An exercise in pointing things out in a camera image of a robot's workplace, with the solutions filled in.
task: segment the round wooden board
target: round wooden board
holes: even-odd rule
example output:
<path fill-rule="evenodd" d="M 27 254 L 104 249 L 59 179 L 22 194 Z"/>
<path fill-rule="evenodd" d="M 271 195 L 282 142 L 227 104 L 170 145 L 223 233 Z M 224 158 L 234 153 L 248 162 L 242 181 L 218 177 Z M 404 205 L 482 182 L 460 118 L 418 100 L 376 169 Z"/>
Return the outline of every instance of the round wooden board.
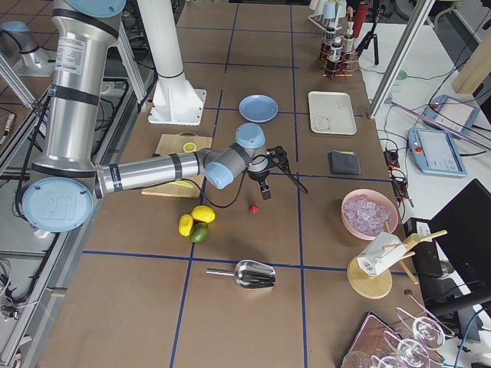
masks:
<path fill-rule="evenodd" d="M 392 274 L 389 270 L 370 278 L 358 266 L 356 258 L 353 258 L 348 264 L 347 273 L 351 287 L 368 299 L 380 299 L 389 294 L 392 288 Z"/>

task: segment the lime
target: lime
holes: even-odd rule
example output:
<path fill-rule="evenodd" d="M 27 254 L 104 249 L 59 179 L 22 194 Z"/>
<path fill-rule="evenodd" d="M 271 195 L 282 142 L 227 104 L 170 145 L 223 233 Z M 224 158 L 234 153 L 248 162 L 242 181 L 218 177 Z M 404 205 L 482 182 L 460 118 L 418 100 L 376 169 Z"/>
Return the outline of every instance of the lime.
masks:
<path fill-rule="evenodd" d="M 191 230 L 189 238 L 193 243 L 199 243 L 206 239 L 208 235 L 208 224 L 205 222 L 198 222 Z"/>

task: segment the label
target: label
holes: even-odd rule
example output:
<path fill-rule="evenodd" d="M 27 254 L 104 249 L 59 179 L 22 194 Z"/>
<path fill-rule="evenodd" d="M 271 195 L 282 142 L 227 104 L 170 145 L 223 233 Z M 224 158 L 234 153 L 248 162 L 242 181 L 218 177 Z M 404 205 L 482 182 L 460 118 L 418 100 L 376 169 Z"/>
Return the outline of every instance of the label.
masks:
<path fill-rule="evenodd" d="M 341 60 L 341 48 L 331 47 L 329 50 L 329 60 L 332 62 L 337 62 Z"/>
<path fill-rule="evenodd" d="M 419 236 L 427 236 L 431 234 L 430 226 L 426 222 L 416 221 L 416 230 Z"/>
<path fill-rule="evenodd" d="M 343 53 L 353 50 L 354 38 L 343 38 Z"/>
<path fill-rule="evenodd" d="M 58 41 L 54 69 L 78 75 L 82 74 L 86 43 L 73 38 L 61 37 Z"/>

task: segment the wooden cutting board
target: wooden cutting board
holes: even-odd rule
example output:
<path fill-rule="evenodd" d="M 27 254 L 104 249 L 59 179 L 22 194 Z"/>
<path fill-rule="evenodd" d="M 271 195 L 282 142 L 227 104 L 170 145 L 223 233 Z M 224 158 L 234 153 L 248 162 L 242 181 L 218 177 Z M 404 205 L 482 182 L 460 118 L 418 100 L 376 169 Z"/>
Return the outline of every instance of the wooden cutting board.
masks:
<path fill-rule="evenodd" d="M 202 148 L 210 148 L 212 146 L 212 139 L 209 136 L 195 136 L 192 134 L 162 134 L 159 144 L 155 153 L 159 155 L 169 155 L 171 153 L 183 153 L 184 143 L 192 142 L 196 144 L 196 148 L 201 150 Z M 203 186 L 203 175 L 194 176 L 189 178 L 194 180 Z M 168 197 L 183 197 L 183 198 L 199 198 L 199 190 L 196 187 L 188 188 L 185 186 L 177 185 L 174 183 L 162 184 L 161 186 L 154 186 L 152 188 L 145 188 L 142 194 L 150 196 L 168 196 Z"/>

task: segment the metal scoop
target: metal scoop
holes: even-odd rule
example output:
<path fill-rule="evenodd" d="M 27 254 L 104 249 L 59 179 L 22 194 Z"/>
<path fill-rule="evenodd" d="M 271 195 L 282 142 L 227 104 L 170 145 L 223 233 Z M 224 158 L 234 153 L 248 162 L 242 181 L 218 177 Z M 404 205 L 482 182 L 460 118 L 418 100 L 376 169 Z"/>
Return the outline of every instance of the metal scoop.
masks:
<path fill-rule="evenodd" d="M 249 259 L 240 261 L 233 271 L 207 268 L 206 273 L 233 276 L 237 285 L 245 289 L 272 288 L 276 282 L 276 272 L 273 267 Z"/>

